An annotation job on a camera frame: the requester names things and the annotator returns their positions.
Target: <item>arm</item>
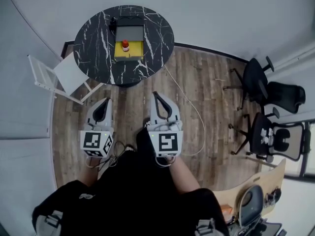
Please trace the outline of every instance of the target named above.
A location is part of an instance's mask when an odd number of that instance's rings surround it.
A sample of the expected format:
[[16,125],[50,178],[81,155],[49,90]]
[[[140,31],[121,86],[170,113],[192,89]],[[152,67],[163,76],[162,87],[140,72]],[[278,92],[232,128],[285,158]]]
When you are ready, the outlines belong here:
[[169,167],[173,182],[180,194],[200,189],[200,185],[184,161],[178,156]]
[[[90,157],[87,159],[87,164],[90,167],[98,165],[100,162],[99,158]],[[86,164],[84,164],[83,169],[81,170],[81,174],[79,176],[79,181],[84,183],[86,186],[90,187],[97,181],[98,177],[98,168],[89,168]]]

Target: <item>orange object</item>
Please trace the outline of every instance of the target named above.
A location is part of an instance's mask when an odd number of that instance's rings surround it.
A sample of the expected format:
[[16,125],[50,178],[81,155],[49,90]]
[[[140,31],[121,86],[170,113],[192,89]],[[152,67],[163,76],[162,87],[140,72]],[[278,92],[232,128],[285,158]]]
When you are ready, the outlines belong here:
[[123,40],[123,47],[127,48],[129,46],[129,43],[126,39]]
[[222,213],[227,213],[227,214],[231,214],[232,213],[232,207],[229,206],[229,205],[222,205],[221,206],[221,210],[222,210]]

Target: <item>white chair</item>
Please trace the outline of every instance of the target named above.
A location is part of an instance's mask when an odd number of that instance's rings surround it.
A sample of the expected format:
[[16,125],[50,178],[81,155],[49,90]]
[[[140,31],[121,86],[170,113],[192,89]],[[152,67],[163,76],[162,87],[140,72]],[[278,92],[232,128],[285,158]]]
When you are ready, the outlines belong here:
[[[98,90],[104,83],[99,83],[95,88],[91,89],[86,83],[88,76],[86,76],[78,67],[74,60],[73,53],[69,54],[63,61],[61,61],[54,69],[47,67],[45,64],[28,55],[31,63],[31,69],[35,78],[35,85],[47,89],[49,91],[63,95],[70,100],[73,100],[81,105],[90,97],[96,90]],[[64,91],[55,87],[56,78],[59,80]],[[76,99],[71,94],[84,84],[89,93],[82,99]]]

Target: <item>black marble table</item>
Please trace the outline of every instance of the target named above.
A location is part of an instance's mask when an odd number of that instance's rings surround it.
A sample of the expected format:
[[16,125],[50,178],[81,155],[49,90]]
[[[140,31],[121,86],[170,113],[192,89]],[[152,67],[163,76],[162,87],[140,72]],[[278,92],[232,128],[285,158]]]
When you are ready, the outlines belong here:
[[[112,17],[138,15],[144,18],[144,58],[115,61],[115,37],[109,30]],[[157,12],[136,5],[116,6],[91,17],[79,30],[73,46],[76,63],[88,77],[107,84],[132,86],[159,71],[174,48],[169,23]]]

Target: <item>mesh office chair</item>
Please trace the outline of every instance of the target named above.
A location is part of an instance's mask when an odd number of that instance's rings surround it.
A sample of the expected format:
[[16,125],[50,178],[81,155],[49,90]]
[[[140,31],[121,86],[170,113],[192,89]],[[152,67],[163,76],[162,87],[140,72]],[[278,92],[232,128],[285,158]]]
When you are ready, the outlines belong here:
[[258,61],[253,58],[246,65],[243,77],[235,69],[231,69],[230,72],[235,72],[241,86],[225,86],[222,89],[242,89],[243,99],[241,107],[243,108],[244,100],[246,96],[249,96],[250,101],[256,101],[261,106],[267,104],[274,104],[283,109],[296,114],[299,110],[299,106],[305,103],[305,90],[296,85],[286,85],[278,82],[268,83],[265,71],[271,69],[275,71],[270,59],[266,57],[268,65],[262,68]]
[[298,161],[301,154],[310,152],[310,130],[306,129],[301,122],[295,124],[272,123],[268,119],[271,116],[279,118],[276,108],[273,108],[272,114],[257,113],[251,125],[250,115],[244,115],[248,122],[247,132],[229,124],[229,129],[233,128],[246,137],[237,151],[232,151],[231,154],[238,154],[247,142],[250,143],[250,152],[246,152],[246,154],[256,154],[258,159],[264,159],[267,162],[273,161],[273,155],[281,155]]

